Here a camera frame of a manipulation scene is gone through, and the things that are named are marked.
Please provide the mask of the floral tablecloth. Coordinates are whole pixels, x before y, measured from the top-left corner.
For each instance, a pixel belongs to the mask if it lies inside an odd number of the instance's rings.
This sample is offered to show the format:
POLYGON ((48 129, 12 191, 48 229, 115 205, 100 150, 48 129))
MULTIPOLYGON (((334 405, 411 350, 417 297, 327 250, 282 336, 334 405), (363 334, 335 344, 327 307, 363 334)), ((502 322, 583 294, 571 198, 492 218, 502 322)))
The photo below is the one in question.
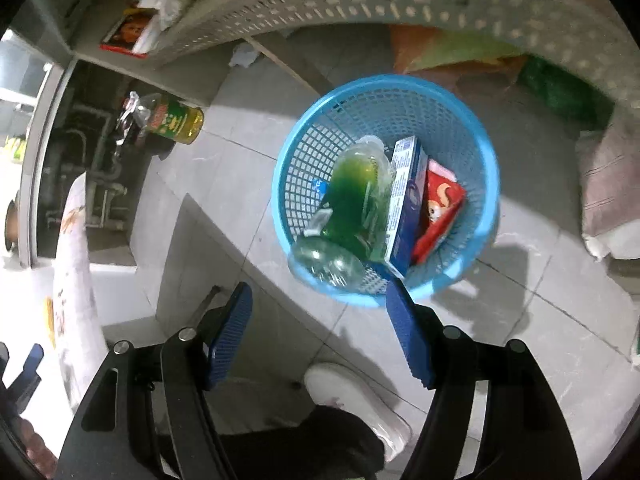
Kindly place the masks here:
POLYGON ((53 269, 53 333, 63 385, 76 410, 108 349, 96 308, 86 232, 87 175, 70 186, 53 269))

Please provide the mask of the perforated grey shelf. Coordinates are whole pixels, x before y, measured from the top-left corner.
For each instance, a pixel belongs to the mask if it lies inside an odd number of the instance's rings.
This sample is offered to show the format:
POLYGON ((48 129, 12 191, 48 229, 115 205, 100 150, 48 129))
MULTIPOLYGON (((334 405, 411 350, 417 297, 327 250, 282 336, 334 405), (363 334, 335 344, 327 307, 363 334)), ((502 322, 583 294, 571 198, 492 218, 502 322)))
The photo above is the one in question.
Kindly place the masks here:
POLYGON ((263 32, 347 22, 478 32, 545 58, 639 111, 639 47, 608 0, 198 0, 151 56, 165 64, 263 32))

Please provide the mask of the blue plastic mesh basket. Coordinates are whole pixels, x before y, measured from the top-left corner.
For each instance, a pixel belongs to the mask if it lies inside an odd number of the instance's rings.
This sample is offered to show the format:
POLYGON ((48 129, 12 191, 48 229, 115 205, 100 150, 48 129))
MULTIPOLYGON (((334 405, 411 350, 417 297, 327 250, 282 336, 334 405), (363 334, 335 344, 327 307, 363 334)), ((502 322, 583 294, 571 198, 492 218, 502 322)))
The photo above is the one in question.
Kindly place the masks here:
POLYGON ((319 206, 316 182, 329 180, 337 156, 366 134, 377 136, 388 150, 416 136, 426 154, 465 189, 448 235, 405 279, 413 299, 431 297, 460 281, 487 245, 499 213, 500 172, 491 140, 472 110, 423 79, 392 74, 357 79, 300 116, 272 178, 270 204, 280 248, 290 252, 319 206))

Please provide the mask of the blue white carton box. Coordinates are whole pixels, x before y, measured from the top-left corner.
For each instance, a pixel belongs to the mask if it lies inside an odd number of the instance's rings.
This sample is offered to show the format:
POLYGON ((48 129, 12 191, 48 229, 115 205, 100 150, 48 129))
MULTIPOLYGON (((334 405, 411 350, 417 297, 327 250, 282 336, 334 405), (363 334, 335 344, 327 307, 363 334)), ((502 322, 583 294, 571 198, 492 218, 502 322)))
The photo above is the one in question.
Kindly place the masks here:
POLYGON ((395 177, 388 202, 383 262, 391 274, 404 278, 418 236, 428 157, 416 136, 396 142, 392 157, 395 177))

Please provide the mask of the green drink plastic bottle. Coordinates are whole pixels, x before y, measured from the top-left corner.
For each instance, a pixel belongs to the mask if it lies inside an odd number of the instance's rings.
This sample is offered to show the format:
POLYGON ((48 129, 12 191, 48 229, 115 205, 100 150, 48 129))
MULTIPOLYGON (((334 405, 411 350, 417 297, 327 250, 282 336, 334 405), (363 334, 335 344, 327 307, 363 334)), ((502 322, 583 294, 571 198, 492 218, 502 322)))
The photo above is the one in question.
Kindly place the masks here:
POLYGON ((362 136, 337 157, 320 205, 288 256, 299 281, 321 290, 360 287, 384 242, 393 176, 377 136, 362 136))

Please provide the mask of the red snack package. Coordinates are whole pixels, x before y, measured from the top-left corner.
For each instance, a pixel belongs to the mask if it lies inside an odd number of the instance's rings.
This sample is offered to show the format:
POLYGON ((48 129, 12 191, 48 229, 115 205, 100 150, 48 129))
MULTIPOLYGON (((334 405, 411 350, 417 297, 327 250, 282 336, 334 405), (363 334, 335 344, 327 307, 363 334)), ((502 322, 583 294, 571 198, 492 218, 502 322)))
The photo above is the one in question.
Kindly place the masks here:
POLYGON ((411 263, 426 263, 448 235, 454 219, 465 201, 465 189, 456 175, 435 159, 427 164, 421 220, 411 263))

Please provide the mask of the white shoe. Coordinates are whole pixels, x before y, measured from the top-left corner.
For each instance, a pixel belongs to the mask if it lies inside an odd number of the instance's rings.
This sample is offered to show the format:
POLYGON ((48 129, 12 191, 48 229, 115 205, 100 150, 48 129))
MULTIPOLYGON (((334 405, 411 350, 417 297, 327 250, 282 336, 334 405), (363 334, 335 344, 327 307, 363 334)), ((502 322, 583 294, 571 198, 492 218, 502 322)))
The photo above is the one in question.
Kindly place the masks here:
POLYGON ((364 422, 384 445, 385 461, 392 462, 410 443, 412 430, 358 374, 331 362, 314 363, 304 385, 315 404, 337 408, 364 422))

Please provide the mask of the yellow cooking oil bottle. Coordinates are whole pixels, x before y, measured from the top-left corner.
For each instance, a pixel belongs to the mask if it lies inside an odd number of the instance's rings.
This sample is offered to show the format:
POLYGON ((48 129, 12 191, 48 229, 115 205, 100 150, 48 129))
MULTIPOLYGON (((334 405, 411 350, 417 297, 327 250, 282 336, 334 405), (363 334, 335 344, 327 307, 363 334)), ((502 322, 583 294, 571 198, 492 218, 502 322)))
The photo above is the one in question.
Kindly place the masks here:
POLYGON ((163 93, 140 96, 130 91, 117 118, 116 129, 127 140, 142 145, 148 136, 189 145, 200 134, 204 113, 199 107, 186 105, 163 93))

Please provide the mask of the red picture booklet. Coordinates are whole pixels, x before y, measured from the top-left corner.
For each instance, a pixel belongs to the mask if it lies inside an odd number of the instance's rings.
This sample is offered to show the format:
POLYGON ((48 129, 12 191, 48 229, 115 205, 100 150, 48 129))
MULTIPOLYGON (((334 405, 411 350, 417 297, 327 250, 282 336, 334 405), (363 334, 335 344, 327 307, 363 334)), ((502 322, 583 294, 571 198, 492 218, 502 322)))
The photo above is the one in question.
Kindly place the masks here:
POLYGON ((126 9, 100 43, 105 51, 146 58, 160 36, 160 14, 155 9, 126 9))

